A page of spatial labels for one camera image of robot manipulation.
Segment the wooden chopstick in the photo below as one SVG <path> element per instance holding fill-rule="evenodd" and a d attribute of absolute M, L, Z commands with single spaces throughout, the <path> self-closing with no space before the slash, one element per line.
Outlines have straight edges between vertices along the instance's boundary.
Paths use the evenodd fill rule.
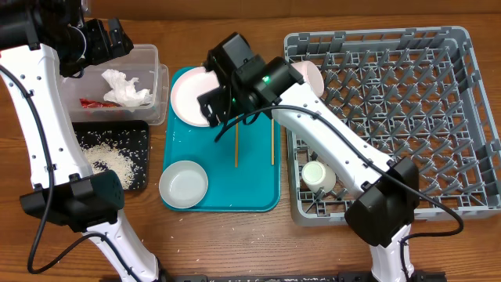
<path fill-rule="evenodd" d="M 235 124 L 235 152 L 234 152 L 234 167 L 238 168 L 239 163 L 239 124 Z"/>
<path fill-rule="evenodd" d="M 271 166 L 275 165 L 275 122 L 271 120 Z"/>

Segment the large white plate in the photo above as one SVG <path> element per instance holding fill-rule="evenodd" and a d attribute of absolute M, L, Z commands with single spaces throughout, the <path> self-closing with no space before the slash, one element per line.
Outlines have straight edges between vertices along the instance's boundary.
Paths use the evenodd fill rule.
<path fill-rule="evenodd" d="M 219 87 L 214 71 L 206 71 L 204 67 L 187 67 L 173 83 L 171 90 L 171 107 L 178 118 L 188 125 L 208 127 L 203 116 L 198 97 Z"/>

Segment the white tissue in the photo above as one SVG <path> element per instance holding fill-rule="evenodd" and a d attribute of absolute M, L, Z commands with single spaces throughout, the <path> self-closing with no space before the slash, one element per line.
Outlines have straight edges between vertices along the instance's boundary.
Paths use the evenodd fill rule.
<path fill-rule="evenodd" d="M 118 70 L 107 69 L 101 73 L 102 78 L 111 87 L 103 99 L 107 102 L 116 103 L 122 107 L 138 107 L 150 104 L 153 95 L 149 89 L 135 89 L 138 78 L 126 79 L 126 74 Z"/>

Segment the red snack wrapper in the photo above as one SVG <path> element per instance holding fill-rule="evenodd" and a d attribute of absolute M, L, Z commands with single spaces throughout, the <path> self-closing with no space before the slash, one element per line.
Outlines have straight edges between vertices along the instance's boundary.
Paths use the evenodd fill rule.
<path fill-rule="evenodd" d="M 113 108 L 118 107 L 116 103 L 104 103 L 91 99 L 79 99 L 82 108 Z"/>

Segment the grey shallow bowl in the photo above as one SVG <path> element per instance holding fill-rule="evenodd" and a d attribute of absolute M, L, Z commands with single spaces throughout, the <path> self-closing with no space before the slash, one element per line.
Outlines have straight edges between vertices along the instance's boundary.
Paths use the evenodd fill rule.
<path fill-rule="evenodd" d="M 200 203 L 208 190 L 205 170 L 193 161 L 170 164 L 159 181 L 159 193 L 170 207 L 187 209 Z"/>

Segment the white bowl with rice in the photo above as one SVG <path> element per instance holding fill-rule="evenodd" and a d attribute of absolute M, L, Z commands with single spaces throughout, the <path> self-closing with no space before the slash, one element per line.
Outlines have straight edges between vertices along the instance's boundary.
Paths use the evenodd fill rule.
<path fill-rule="evenodd" d="M 303 76 L 305 82 L 310 85 L 312 91 L 317 97 L 320 97 L 323 94 L 325 88 L 323 76 L 313 62 L 302 61 L 292 63 L 291 66 Z"/>

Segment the pile of rice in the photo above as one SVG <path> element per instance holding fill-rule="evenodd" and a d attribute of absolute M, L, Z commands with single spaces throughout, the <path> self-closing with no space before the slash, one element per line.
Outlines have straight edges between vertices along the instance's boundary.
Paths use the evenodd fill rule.
<path fill-rule="evenodd" d="M 134 181 L 134 168 L 133 160 L 122 153 L 122 149 L 111 147 L 106 143 L 90 146 L 82 149 L 84 156 L 92 166 L 92 171 L 95 174 L 104 172 L 106 170 L 114 171 L 122 187 L 128 190 Z"/>

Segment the white paper cup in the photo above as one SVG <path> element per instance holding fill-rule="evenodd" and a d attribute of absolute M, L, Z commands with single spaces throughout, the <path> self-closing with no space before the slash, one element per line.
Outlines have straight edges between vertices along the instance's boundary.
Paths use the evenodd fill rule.
<path fill-rule="evenodd" d="M 337 177 L 333 170 L 319 161 L 310 161 L 301 170 L 301 178 L 313 192 L 323 190 L 329 193 L 336 185 Z"/>

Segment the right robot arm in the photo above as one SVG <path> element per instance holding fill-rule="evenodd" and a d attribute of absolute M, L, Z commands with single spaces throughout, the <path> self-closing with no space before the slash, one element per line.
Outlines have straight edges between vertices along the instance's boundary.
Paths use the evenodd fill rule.
<path fill-rule="evenodd" d="M 284 58 L 265 62 L 235 32 L 210 49 L 203 64 L 219 87 L 199 96 L 204 118 L 226 132 L 264 113 L 299 135 L 354 197 L 344 214 L 369 246 L 375 281 L 409 281 L 413 265 L 405 237 L 419 204 L 419 172 L 407 157 L 394 161 L 364 141 L 313 92 Z"/>

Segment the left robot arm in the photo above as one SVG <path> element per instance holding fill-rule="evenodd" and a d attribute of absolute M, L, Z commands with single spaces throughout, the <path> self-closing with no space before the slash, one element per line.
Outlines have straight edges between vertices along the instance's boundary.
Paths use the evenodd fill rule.
<path fill-rule="evenodd" d="M 1 4 L 1 76 L 31 163 L 33 190 L 20 203 L 42 225 L 68 226 L 93 242 L 121 280 L 168 281 L 126 218 L 117 174 L 94 173 L 60 98 L 61 78 L 80 78 L 133 47 L 118 19 L 86 20 L 84 9 L 83 1 Z"/>

